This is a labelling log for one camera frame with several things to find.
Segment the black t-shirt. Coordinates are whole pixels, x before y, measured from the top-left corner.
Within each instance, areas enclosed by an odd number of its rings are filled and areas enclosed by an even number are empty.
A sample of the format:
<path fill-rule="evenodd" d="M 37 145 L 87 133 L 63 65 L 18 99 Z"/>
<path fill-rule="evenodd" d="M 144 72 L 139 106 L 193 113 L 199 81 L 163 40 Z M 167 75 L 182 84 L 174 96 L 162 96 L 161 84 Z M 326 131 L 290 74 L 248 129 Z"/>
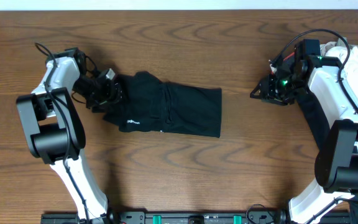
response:
<path fill-rule="evenodd" d="M 119 75 L 124 101 L 103 119 L 124 133 L 133 131 L 191 134 L 219 138 L 222 89 L 162 82 L 149 72 Z"/>

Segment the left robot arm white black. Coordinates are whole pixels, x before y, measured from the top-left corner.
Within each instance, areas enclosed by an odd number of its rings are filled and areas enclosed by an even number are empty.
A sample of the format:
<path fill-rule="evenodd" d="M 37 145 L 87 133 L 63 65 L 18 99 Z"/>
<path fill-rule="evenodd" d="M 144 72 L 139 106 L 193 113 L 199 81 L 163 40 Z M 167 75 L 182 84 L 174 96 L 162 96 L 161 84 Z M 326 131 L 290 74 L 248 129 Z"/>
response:
<path fill-rule="evenodd" d="M 16 100 L 29 151 L 65 184 L 77 207 L 75 223 L 119 223 L 86 161 L 85 130 L 71 98 L 78 93 L 91 111 L 107 111 L 123 99 L 116 74 L 88 70 L 90 58 L 77 47 L 56 54 L 40 43 L 35 47 L 47 57 L 45 75 L 31 94 Z"/>

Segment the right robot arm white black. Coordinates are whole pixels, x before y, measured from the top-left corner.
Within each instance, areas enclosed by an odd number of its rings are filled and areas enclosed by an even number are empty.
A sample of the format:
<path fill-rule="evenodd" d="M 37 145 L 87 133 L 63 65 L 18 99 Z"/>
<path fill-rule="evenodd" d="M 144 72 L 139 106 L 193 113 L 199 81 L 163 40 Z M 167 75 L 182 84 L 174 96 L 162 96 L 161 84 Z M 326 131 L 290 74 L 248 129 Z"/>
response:
<path fill-rule="evenodd" d="M 314 179 L 273 216 L 275 223 L 321 223 L 343 202 L 358 223 L 358 95 L 345 65 L 337 57 L 295 54 L 275 62 L 250 93 L 280 106 L 297 103 L 319 149 Z"/>

